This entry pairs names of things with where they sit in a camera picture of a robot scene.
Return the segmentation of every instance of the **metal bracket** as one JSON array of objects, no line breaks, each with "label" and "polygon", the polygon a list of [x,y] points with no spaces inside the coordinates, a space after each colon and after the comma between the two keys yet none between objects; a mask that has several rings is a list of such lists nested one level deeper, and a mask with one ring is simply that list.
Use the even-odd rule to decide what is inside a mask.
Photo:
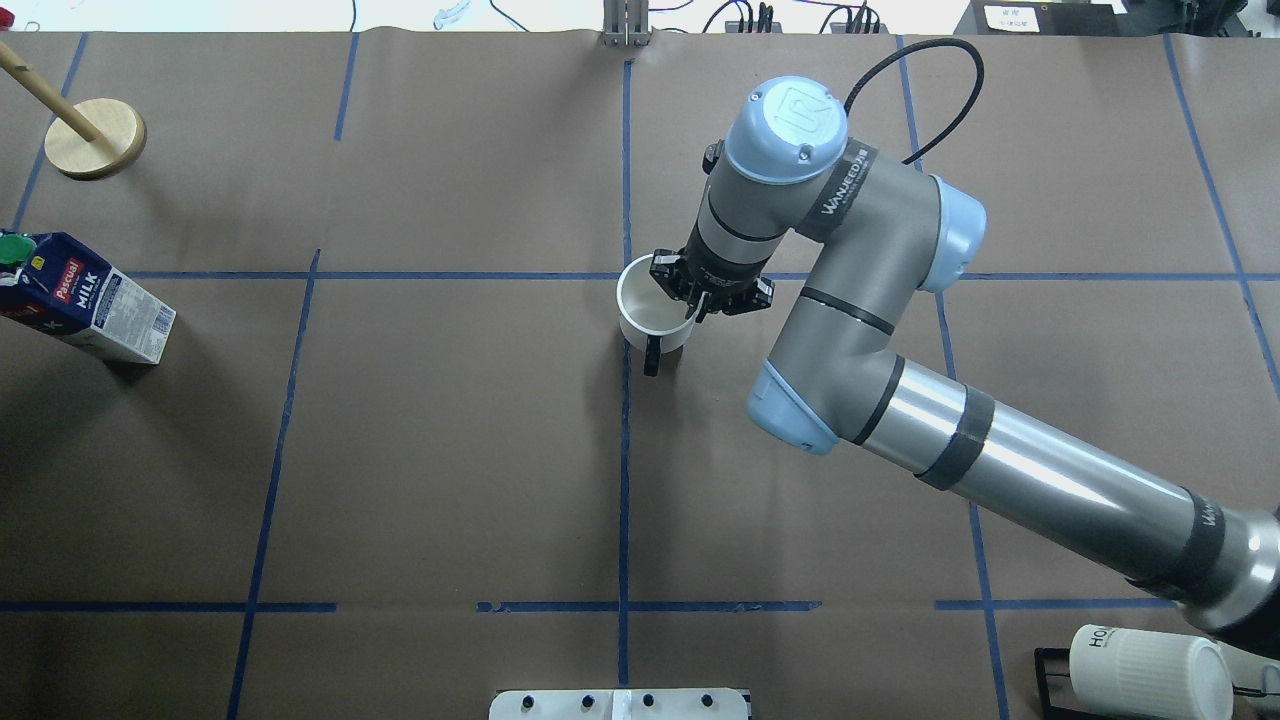
[{"label": "metal bracket", "polygon": [[728,688],[507,691],[489,720],[751,720],[751,696]]},{"label": "metal bracket", "polygon": [[605,45],[643,47],[649,45],[649,0],[604,0]]}]

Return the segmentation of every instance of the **green bottle cap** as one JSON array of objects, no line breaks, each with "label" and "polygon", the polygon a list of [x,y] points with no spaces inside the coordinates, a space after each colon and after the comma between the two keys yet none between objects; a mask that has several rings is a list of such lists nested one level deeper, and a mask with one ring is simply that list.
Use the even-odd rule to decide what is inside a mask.
[{"label": "green bottle cap", "polygon": [[22,265],[36,251],[36,241],[24,234],[0,234],[0,265]]}]

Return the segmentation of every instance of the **cable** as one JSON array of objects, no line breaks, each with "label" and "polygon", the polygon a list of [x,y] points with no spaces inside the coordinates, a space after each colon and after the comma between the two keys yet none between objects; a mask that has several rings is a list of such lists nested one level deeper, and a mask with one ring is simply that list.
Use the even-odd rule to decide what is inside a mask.
[{"label": "cable", "polygon": [[529,32],[529,28],[525,27],[525,26],[522,26],[522,24],[520,24],[520,22],[516,20],[516,18],[508,15],[507,13],[503,13],[502,8],[499,8],[498,4],[494,3],[494,0],[489,0],[489,6],[493,8],[494,10],[497,10],[499,15],[507,18],[507,22],[509,22],[511,24],[518,27],[520,29],[522,29],[525,32]]},{"label": "cable", "polygon": [[854,9],[849,5],[836,5],[835,8],[831,9],[829,13],[827,13],[827,17],[822,19],[822,24],[818,26],[818,35],[827,32],[827,23],[829,23],[831,18],[836,17],[836,13],[841,10],[844,10],[846,13],[846,17],[849,18],[847,20],[845,20],[845,24],[850,26],[854,24]]},{"label": "cable", "polygon": [[969,42],[960,40],[959,37],[934,37],[931,40],[922,40],[920,42],[913,42],[911,45],[908,45],[906,47],[884,58],[879,63],[876,63],[874,68],[867,70],[867,74],[864,74],[861,79],[854,83],[854,88],[849,91],[849,97],[845,99],[845,113],[849,113],[849,109],[854,106],[854,100],[858,99],[858,94],[861,92],[863,87],[865,87],[867,83],[872,81],[873,77],[879,74],[881,70],[901,60],[902,58],[906,58],[911,53],[919,53],[920,50],[928,50],[929,47],[959,47],[965,53],[968,53],[969,56],[973,59],[973,68],[974,68],[973,91],[969,92],[969,99],[965,100],[964,108],[960,108],[960,111],[956,113],[956,117],[954,120],[951,120],[951,124],[948,124],[942,132],[940,132],[937,137],[924,143],[924,147],[920,147],[914,154],[911,154],[910,158],[902,160],[904,165],[910,165],[911,163],[919,160],[925,152],[932,150],[937,143],[942,142],[948,135],[951,135],[951,131],[956,129],[956,127],[965,119],[965,115],[969,114],[969,110],[973,109],[973,104],[978,101],[978,94],[982,92],[982,81],[983,77],[986,76],[986,68],[982,64],[982,54],[978,53],[978,49],[970,45]]},{"label": "cable", "polygon": [[[749,28],[753,24],[755,24],[755,10],[751,9],[751,4],[748,0],[728,0],[727,3],[724,3],[723,5],[721,5],[719,8],[716,8],[716,12],[712,13],[712,17],[707,18],[707,24],[703,26],[703,32],[707,32],[708,29],[710,29],[712,23],[716,22],[716,15],[723,13],[724,8],[728,8],[730,5],[737,6],[737,31],[739,32],[746,32],[745,28]],[[742,15],[742,6],[744,5],[746,6],[746,15],[745,17]]]},{"label": "cable", "polygon": [[858,14],[854,15],[854,22],[851,23],[852,27],[846,27],[845,32],[867,35],[867,31],[872,28],[872,18],[867,10],[869,10],[869,8],[865,3],[863,3],[861,6],[858,8]]},{"label": "cable", "polygon": [[1260,691],[1254,688],[1242,688],[1240,685],[1231,685],[1231,692],[1233,694],[1238,694],[1240,697],[1253,697],[1253,698],[1280,696],[1280,693],[1268,693],[1266,691]]},{"label": "cable", "polygon": [[760,19],[755,23],[755,32],[773,32],[773,5],[760,1]]}]

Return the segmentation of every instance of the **wooden stand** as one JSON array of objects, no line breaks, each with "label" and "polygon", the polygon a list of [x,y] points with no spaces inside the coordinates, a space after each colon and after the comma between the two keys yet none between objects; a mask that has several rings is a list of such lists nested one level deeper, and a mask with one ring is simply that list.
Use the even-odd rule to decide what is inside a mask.
[{"label": "wooden stand", "polygon": [[72,105],[0,42],[0,67],[58,115],[45,133],[45,156],[76,179],[106,177],[142,154],[147,128],[142,115],[120,102],[99,97]]}]

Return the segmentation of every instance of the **mug handle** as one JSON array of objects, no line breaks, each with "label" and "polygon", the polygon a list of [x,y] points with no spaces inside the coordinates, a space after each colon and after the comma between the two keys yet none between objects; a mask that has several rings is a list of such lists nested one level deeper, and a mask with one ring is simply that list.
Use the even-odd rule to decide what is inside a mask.
[{"label": "mug handle", "polygon": [[644,348],[644,374],[649,378],[658,377],[658,361],[662,359],[662,338],[652,334],[649,343]]}]

